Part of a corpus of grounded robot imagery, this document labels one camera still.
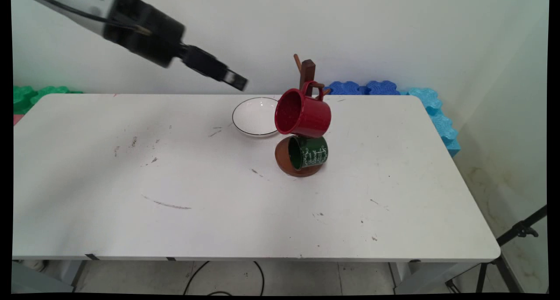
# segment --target wooden peg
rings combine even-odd
[[[294,54],[294,59],[296,60],[297,70],[301,73],[300,57],[297,54]]]

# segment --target red mug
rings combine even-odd
[[[322,88],[318,90],[318,97],[312,98],[310,83],[314,81],[304,83],[301,91],[292,88],[284,92],[278,100],[274,123],[281,134],[319,138],[329,128],[330,107],[322,101]]]

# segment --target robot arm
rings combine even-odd
[[[185,26],[141,0],[35,0],[161,67],[173,57],[243,91],[247,79],[213,55],[181,42]]]

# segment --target table leg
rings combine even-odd
[[[425,263],[395,288],[395,294],[428,293],[478,263]]]
[[[12,262],[12,292],[72,292],[74,287],[60,280]]]

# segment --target black rim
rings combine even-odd
[[[263,136],[263,135],[270,135],[270,134],[272,134],[272,133],[274,133],[274,132],[278,131],[278,130],[275,130],[275,131],[271,131],[270,133],[266,133],[266,134],[253,134],[253,133],[249,133],[249,132],[246,132],[246,131],[244,131],[244,130],[240,129],[240,128],[238,127],[238,125],[237,125],[237,124],[235,123],[235,120],[234,120],[234,114],[235,114],[235,111],[236,111],[236,109],[238,109],[238,108],[239,108],[239,106],[240,106],[240,105],[242,105],[242,104],[243,104],[244,102],[247,102],[247,101],[249,101],[249,100],[253,100],[253,99],[260,99],[260,98],[263,98],[263,99],[270,99],[270,100],[274,100],[274,101],[276,101],[276,104],[278,104],[278,100],[276,100],[276,99],[272,99],[272,98],[267,98],[267,97],[256,97],[256,98],[250,98],[250,99],[246,99],[246,100],[245,100],[245,101],[243,101],[242,103],[239,103],[239,104],[238,104],[238,106],[236,106],[236,107],[234,108],[234,112],[232,112],[232,113],[231,113],[231,122],[232,122],[232,123],[234,124],[234,126],[235,126],[235,127],[236,127],[236,128],[238,129],[238,130],[240,130],[240,131],[242,131],[242,132],[244,132],[244,133],[246,133],[246,134],[249,134],[249,135],[254,135],[254,136]]]

